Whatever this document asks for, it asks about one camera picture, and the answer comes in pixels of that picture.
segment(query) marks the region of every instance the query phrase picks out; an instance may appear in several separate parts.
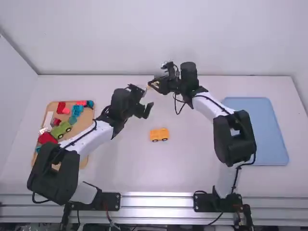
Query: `white table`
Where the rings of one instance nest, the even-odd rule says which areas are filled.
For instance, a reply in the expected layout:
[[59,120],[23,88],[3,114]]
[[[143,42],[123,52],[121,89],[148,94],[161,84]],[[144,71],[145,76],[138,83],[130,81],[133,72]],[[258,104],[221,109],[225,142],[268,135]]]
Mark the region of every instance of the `white table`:
[[[0,222],[60,222],[63,208],[34,205],[26,189],[30,160],[46,105],[56,100],[92,99],[95,115],[110,103],[115,88],[141,84],[152,76],[40,77],[0,177]],[[273,105],[290,162],[285,167],[245,167],[238,193],[252,207],[256,225],[308,225],[308,118],[290,77],[200,76],[200,85],[219,100],[228,96],[268,97]],[[197,111],[175,115],[171,95],[149,90],[144,103],[155,105],[147,120],[132,118],[111,142],[90,156],[80,177],[103,191],[122,192],[122,208],[111,213],[119,223],[207,224],[215,213],[195,213],[192,194],[211,191],[219,161],[213,128]],[[149,131],[167,127],[170,140],[152,143]],[[225,214],[217,224],[232,224]],[[80,212],[82,222],[104,222],[103,212]],[[72,213],[72,222],[76,222]]]

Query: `cable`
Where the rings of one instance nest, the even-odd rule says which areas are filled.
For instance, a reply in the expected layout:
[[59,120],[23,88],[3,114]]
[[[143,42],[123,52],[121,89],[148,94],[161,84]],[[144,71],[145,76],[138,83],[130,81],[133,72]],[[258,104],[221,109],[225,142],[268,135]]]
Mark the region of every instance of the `cable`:
[[107,217],[107,219],[108,219],[108,221],[109,221],[110,227],[115,227],[116,229],[118,229],[119,231],[121,231],[121,227],[120,227],[118,224],[114,223],[114,222],[112,221],[112,219],[110,218],[107,205],[104,203],[103,206],[104,206],[104,208],[105,208],[105,210],[106,210],[106,217]]
[[172,97],[173,97],[173,99],[174,99],[174,100],[176,100],[176,101],[178,101],[178,102],[180,102],[180,103],[184,103],[184,101],[182,101],[182,100],[178,100],[178,99],[177,99],[177,97],[176,97],[176,94],[175,94],[175,93],[173,93],[173,94],[172,94]]
[[96,130],[97,122],[96,122],[95,119],[93,119],[93,121],[94,121],[95,125],[94,125],[94,127],[93,127],[90,131],[86,132],[85,134],[83,134],[82,136],[80,136],[79,138],[77,138],[76,140],[74,140],[74,141],[70,142],[68,145],[64,146],[64,147],[62,148],[62,150],[65,149],[65,148],[67,148],[67,147],[69,147],[69,146],[74,145],[77,141],[81,140],[81,139],[84,138],[86,135],[89,135],[91,132],[93,132],[94,130]]
[[204,225],[204,226],[209,226],[209,225],[214,224],[216,221],[219,220],[219,218],[220,218],[222,215],[223,215],[223,212],[221,212],[215,220],[213,220],[212,222],[210,222],[210,223],[208,223],[208,224],[206,224],[206,225]]
[[236,173],[235,173],[235,178],[234,178],[231,193],[234,193],[234,190],[236,189],[236,182],[237,182],[237,178],[238,178],[240,169],[242,169],[243,166],[253,165],[255,163],[255,161],[256,161],[256,153],[254,153],[254,159],[251,163],[243,163],[243,164],[239,165],[238,167],[236,167]]
[[[178,100],[176,94],[174,95],[173,98],[174,98],[174,110],[175,110],[175,113],[176,113],[177,115],[179,115],[179,114],[181,113],[181,111],[183,110],[183,108],[184,108],[184,106],[185,106],[186,103],[185,103],[184,101]],[[180,110],[179,110],[179,112],[177,111],[177,101],[183,103],[183,104],[182,104],[182,107],[181,107]]]
[[228,112],[224,107],[222,107],[221,105],[219,105],[217,102],[215,102],[214,100],[212,100],[210,97],[207,97],[205,95],[195,95],[193,98],[195,97],[202,97],[202,98],[206,98],[207,100],[210,100],[213,104],[215,104],[217,107],[219,107],[223,112],[227,113],[228,115],[231,115],[230,112]]
[[35,192],[32,193],[32,202],[35,203],[35,204],[42,204],[42,203],[45,203],[45,202],[48,202],[50,200],[44,200],[44,201],[36,201],[35,200]]
[[78,219],[78,228],[77,228],[77,230],[78,230],[79,227],[80,227],[79,209],[77,209],[77,219]]
[[203,191],[203,190],[197,190],[197,191],[194,192],[194,194],[195,194],[195,193],[201,193],[201,192],[202,192],[203,194],[207,194],[207,192],[206,192],[206,191]]

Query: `black cable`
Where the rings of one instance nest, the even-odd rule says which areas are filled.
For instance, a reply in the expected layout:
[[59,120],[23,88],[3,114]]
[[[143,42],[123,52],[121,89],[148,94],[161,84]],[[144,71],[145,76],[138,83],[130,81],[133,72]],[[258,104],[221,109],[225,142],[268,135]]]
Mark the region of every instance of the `black cable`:
[[82,138],[84,138],[85,136],[89,135],[91,132],[93,132],[94,130],[96,130],[97,122],[96,122],[95,119],[94,119],[93,121],[94,121],[95,125],[94,125],[94,127],[93,127],[90,131],[86,132],[85,134],[83,134],[82,136],[80,136],[79,138],[77,138],[76,140],[70,142],[70,143],[69,143],[68,145],[66,145],[63,149],[65,149],[65,148],[67,148],[67,147],[69,147],[69,146],[74,145],[77,141],[81,140]]
[[78,228],[77,228],[78,230],[80,227],[79,209],[77,209],[77,219],[78,219]]
[[234,182],[233,182],[231,193],[233,193],[234,190],[236,189],[236,182],[237,182],[237,178],[238,178],[240,169],[242,169],[243,166],[253,165],[255,163],[255,161],[256,161],[256,153],[254,153],[254,159],[253,159],[253,161],[251,163],[243,163],[243,164],[239,165],[236,168],[236,173],[235,173],[235,178],[234,178]]
[[195,97],[202,97],[202,98],[206,98],[207,100],[210,100],[213,104],[215,104],[217,107],[219,107],[223,112],[227,113],[228,115],[231,115],[230,112],[228,112],[224,107],[220,106],[217,102],[215,102],[214,100],[212,100],[210,97],[207,97],[205,95],[195,95]]
[[209,226],[209,225],[214,224],[216,221],[219,220],[219,218],[220,218],[222,215],[223,215],[223,212],[221,212],[215,220],[211,221],[210,223],[208,223],[208,224],[206,224],[206,225],[204,225],[204,226]]
[[176,94],[175,94],[175,93],[173,93],[173,94],[172,94],[172,97],[173,97],[173,99],[174,99],[174,100],[176,100],[176,101],[178,101],[178,102],[180,102],[180,103],[184,103],[184,101],[182,101],[182,100],[178,100],[178,99],[177,99],[177,97],[176,97]]
[[45,202],[48,202],[50,200],[44,200],[44,201],[36,201],[35,200],[35,192],[32,193],[32,202],[35,203],[35,204],[42,204],[42,203],[45,203]]
[[195,194],[195,193],[201,193],[201,192],[202,192],[203,194],[207,194],[207,192],[206,192],[206,191],[203,191],[203,190],[197,190],[197,191],[194,192],[194,194]]
[[184,108],[186,103],[184,101],[182,101],[183,102],[182,107],[180,108],[180,110],[178,112],[177,111],[177,101],[179,101],[179,102],[181,102],[181,101],[177,99],[177,95],[176,94],[175,94],[175,96],[173,98],[174,98],[174,110],[175,110],[175,113],[177,115],[179,115],[181,113],[181,111],[183,110],[183,108]]

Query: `blue mat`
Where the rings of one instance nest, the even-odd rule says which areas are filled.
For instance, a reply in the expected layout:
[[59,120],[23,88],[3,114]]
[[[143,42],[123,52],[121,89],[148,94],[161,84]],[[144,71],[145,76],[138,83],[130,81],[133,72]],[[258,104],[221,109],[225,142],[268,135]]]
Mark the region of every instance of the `blue mat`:
[[257,142],[257,156],[254,165],[282,165],[289,162],[276,115],[268,98],[227,97],[222,103],[236,111],[246,110]]

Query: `table surface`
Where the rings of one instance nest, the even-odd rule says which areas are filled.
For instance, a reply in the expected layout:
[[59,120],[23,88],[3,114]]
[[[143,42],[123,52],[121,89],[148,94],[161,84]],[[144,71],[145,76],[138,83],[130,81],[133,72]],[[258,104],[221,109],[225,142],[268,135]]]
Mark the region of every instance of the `table surface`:
[[[145,86],[151,79],[152,76],[40,77],[2,170],[0,194],[29,196],[26,180],[46,104],[78,98],[94,100],[95,116],[98,116],[110,103],[114,89],[123,88],[129,83]],[[292,79],[199,76],[199,80],[200,85],[209,89],[219,100],[228,96],[267,97],[273,105],[290,162],[285,167],[243,168],[238,193],[250,199],[306,199],[308,184],[302,176],[308,161],[305,155],[308,148],[308,118]],[[131,118],[114,140],[101,145],[90,155],[89,163],[80,171],[79,177],[103,191],[141,192],[140,195],[146,192],[165,192],[166,195],[166,192],[211,191],[219,166],[213,148],[211,122],[187,106],[180,115],[175,115],[172,96],[162,96],[154,90],[149,90],[142,102],[154,102],[149,118]],[[162,127],[169,129],[170,139],[167,142],[150,142],[149,131]],[[294,203],[290,206],[300,204],[297,201]],[[308,203],[303,204],[308,210]]]

